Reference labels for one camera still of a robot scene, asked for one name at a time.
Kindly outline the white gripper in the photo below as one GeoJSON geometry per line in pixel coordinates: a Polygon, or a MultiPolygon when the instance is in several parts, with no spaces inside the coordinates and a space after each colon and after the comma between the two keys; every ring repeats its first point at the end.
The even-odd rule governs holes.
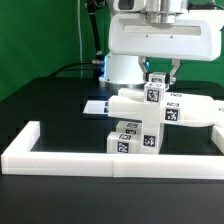
{"type": "Polygon", "coordinates": [[[109,29],[114,54],[139,56],[143,80],[149,76],[146,57],[168,58],[176,82],[182,60],[213,61],[221,53],[223,11],[190,9],[187,0],[114,0],[109,29]]]}

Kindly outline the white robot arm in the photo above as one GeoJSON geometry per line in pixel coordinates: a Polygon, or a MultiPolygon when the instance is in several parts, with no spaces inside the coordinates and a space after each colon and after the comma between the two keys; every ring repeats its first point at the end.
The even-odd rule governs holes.
{"type": "Polygon", "coordinates": [[[103,86],[174,84],[185,60],[214,61],[221,53],[224,7],[192,0],[87,0],[103,86]],[[108,7],[109,53],[103,54],[95,14],[108,7]]]}

